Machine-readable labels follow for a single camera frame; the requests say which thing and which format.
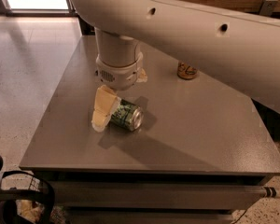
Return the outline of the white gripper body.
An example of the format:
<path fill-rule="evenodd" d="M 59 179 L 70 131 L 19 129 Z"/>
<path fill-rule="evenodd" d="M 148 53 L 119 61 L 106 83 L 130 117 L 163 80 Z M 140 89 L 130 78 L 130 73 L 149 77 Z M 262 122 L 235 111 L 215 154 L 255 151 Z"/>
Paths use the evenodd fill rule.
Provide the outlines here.
<path fill-rule="evenodd" d="M 143 53 L 140 52 L 132 64 L 118 67 L 104 63 L 100 56 L 96 59 L 98 76 L 109 88 L 115 91 L 125 91 L 136 83 L 136 71 L 143 68 Z"/>

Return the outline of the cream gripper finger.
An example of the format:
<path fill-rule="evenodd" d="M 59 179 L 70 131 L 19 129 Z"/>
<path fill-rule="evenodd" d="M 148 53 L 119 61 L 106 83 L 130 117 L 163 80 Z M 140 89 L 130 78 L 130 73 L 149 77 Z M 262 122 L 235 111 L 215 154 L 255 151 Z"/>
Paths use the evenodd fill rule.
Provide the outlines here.
<path fill-rule="evenodd" d="M 147 73 L 144 68 L 139 68 L 136 71 L 136 74 L 137 74 L 137 79 L 136 79 L 137 83 L 147 82 Z"/>
<path fill-rule="evenodd" d="M 105 129 L 120 101 L 117 93 L 106 85 L 97 89 L 91 119 L 92 128 L 96 132 L 100 133 Z"/>

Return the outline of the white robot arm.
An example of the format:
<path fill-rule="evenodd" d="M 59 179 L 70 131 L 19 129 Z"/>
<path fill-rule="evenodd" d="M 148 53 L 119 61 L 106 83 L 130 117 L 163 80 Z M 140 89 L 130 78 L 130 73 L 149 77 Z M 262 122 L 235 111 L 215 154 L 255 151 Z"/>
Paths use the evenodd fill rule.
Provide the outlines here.
<path fill-rule="evenodd" d="M 144 42 L 280 114 L 280 20 L 177 0 L 72 0 L 96 32 L 104 84 L 139 78 Z"/>

